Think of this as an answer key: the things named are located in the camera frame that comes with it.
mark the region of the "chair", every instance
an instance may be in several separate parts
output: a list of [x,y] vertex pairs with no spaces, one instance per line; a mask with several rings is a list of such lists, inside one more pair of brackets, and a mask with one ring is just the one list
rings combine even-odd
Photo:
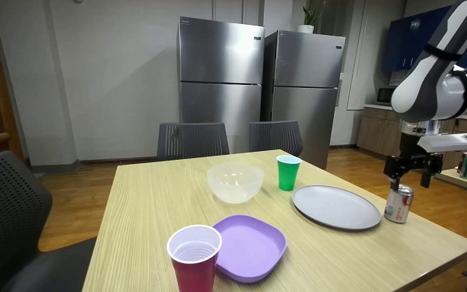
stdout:
[[202,158],[228,155],[223,124],[160,124],[159,158]]
[[37,242],[50,194],[8,151],[0,153],[0,291],[82,289],[94,239],[42,254]]
[[249,151],[283,150],[300,156],[303,150],[298,122],[249,122]]

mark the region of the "wooden table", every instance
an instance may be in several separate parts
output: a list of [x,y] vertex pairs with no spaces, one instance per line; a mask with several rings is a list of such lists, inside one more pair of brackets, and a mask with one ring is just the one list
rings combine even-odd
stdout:
[[[288,249],[269,278],[240,286],[215,276],[214,291],[405,291],[467,258],[467,239],[416,215],[407,224],[386,219],[364,232],[334,231],[304,219],[291,192],[277,189],[282,151],[120,166],[107,202],[84,291],[176,291],[167,239],[188,224],[215,224],[249,215],[275,226]],[[264,171],[262,190],[244,205],[215,200],[206,171],[220,163]],[[355,192],[377,210],[384,200],[311,164],[300,166],[296,189],[330,185]]]

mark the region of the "plastic plate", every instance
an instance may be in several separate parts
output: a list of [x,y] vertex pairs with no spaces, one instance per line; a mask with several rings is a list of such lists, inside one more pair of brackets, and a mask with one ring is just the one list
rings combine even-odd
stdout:
[[376,207],[351,192],[327,185],[311,185],[291,197],[295,208],[306,218],[342,231],[366,231],[381,223]]
[[257,283],[280,262],[283,234],[251,216],[235,215],[214,226],[222,236],[217,270],[236,283]]

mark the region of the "pink cup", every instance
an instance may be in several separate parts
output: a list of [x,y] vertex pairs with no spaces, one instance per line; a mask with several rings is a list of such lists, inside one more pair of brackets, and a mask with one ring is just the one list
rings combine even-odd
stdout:
[[186,226],[171,234],[167,254],[171,258],[180,292],[210,292],[220,234],[210,226]]

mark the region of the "soda can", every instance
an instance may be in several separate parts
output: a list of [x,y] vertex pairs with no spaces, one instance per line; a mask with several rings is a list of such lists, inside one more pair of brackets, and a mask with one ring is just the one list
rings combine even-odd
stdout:
[[397,190],[390,189],[384,208],[384,218],[392,223],[407,223],[411,200],[413,190],[410,187],[399,185]]
[[462,153],[462,156],[460,156],[460,164],[459,164],[459,168],[457,168],[457,174],[460,176],[460,177],[463,177],[463,172],[467,171],[467,153]]

